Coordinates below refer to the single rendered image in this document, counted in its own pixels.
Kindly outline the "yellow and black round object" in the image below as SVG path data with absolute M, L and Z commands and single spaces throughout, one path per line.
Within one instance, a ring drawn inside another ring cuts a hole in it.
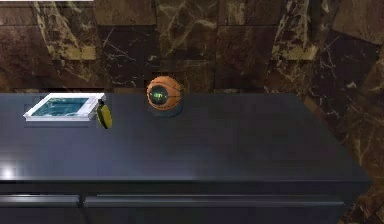
M 104 129 L 109 129 L 112 127 L 112 116 L 110 109 L 102 99 L 98 100 L 96 115 L 100 125 Z

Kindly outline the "dark blue chest of drawers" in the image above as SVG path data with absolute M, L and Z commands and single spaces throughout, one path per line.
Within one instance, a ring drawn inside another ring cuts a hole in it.
M 173 118 L 29 122 L 0 95 L 0 224 L 337 224 L 370 178 L 292 94 L 189 94 Z

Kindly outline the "white and teal book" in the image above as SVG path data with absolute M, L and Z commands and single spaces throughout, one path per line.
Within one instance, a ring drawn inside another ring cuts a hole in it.
M 27 122 L 84 122 L 96 113 L 104 93 L 49 93 L 23 114 Z

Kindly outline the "orange ball alarm clock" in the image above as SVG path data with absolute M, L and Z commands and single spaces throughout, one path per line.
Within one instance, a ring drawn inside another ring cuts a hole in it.
M 182 100 L 182 86 L 170 76 L 154 78 L 147 86 L 146 95 L 149 104 L 159 110 L 175 109 Z

